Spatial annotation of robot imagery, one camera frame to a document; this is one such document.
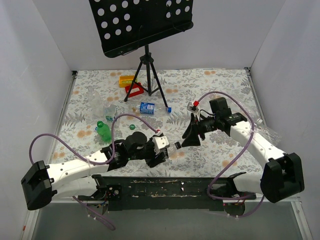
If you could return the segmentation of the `black bottle cap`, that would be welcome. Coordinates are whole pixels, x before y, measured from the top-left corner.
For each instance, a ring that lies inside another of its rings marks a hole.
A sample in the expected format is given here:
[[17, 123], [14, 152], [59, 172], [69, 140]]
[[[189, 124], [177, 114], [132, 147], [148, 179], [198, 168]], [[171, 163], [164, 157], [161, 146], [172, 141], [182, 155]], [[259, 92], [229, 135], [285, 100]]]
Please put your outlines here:
[[181, 146], [180, 142], [176, 142], [176, 143], [175, 143], [175, 147], [176, 147], [177, 149], [182, 148], [182, 146]]

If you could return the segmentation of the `green bottle cap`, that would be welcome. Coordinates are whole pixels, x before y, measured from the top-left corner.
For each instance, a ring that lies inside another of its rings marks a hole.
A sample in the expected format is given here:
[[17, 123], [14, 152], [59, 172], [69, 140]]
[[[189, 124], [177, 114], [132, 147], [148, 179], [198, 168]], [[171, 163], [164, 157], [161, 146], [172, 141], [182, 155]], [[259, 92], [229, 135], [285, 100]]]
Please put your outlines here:
[[129, 126], [129, 128], [130, 128], [131, 130], [134, 130], [136, 127], [135, 127], [134, 124], [131, 124], [131, 125]]

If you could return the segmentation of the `green plastic bottle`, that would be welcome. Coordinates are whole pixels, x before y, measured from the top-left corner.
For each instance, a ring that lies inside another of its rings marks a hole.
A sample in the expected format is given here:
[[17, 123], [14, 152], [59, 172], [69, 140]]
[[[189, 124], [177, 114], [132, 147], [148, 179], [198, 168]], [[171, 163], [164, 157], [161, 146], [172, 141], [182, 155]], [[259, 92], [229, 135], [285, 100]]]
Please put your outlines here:
[[112, 133], [109, 126], [105, 124], [103, 121], [98, 121], [96, 125], [96, 131], [100, 136], [101, 140], [105, 143], [110, 143], [112, 141]]

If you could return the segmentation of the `clear bottle lemon label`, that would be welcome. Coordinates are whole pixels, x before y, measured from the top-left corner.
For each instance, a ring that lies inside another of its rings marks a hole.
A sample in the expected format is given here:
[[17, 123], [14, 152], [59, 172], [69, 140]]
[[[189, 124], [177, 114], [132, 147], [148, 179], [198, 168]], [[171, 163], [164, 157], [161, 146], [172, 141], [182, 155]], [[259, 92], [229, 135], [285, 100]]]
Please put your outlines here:
[[103, 115], [107, 122], [112, 123], [118, 115], [117, 107], [108, 101], [104, 102]]

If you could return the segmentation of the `clear bottle white cap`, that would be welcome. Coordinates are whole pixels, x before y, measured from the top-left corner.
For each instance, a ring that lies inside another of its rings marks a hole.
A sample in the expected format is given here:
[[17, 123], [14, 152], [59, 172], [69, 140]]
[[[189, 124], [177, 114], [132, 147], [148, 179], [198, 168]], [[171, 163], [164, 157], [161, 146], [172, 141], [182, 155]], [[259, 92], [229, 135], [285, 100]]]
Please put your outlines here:
[[104, 103], [101, 95], [92, 86], [89, 86], [87, 88], [86, 96], [93, 114], [99, 118], [102, 118], [104, 115]]

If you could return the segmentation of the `clear bottle black label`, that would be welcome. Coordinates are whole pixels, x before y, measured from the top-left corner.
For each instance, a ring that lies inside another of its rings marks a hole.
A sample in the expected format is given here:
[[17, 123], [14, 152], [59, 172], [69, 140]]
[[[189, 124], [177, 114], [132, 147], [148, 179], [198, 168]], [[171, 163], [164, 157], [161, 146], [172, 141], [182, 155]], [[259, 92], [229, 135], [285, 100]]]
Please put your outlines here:
[[166, 157], [168, 159], [175, 159], [177, 157], [177, 153], [178, 153], [178, 150], [177, 150], [177, 147], [173, 144], [173, 145], [170, 145], [166, 150], [165, 150], [165, 154], [166, 154]]

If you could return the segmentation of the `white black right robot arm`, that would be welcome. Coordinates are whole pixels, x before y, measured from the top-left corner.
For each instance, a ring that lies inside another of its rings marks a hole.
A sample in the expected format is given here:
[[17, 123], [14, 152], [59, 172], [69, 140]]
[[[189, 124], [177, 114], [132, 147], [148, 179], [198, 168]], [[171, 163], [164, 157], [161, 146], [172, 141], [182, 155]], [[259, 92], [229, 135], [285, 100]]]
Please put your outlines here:
[[253, 131], [252, 123], [243, 114], [232, 113], [224, 97], [210, 100], [212, 113], [207, 117], [200, 114], [199, 102], [188, 103], [190, 123], [182, 135], [181, 146], [201, 145], [205, 134], [213, 131], [226, 133], [243, 146], [260, 164], [261, 176], [246, 172], [233, 174], [224, 179], [217, 176], [209, 184], [207, 192], [214, 199], [243, 199], [248, 194], [261, 194], [271, 203], [301, 193], [305, 189], [301, 158], [296, 153], [286, 153], [274, 146], [260, 133]]

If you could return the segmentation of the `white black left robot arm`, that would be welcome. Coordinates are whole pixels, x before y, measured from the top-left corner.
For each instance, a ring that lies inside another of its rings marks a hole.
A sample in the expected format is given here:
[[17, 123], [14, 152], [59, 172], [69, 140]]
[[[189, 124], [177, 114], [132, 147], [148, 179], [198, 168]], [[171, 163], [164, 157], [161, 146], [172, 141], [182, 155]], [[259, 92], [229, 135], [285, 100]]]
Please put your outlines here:
[[168, 157], [168, 138], [157, 132], [151, 138], [135, 131], [126, 139], [119, 139], [86, 157], [45, 164], [32, 161], [31, 167], [21, 180], [27, 209], [30, 211], [47, 206], [54, 197], [67, 198], [75, 195], [75, 183], [88, 176], [116, 170], [131, 160], [144, 160], [153, 168]]

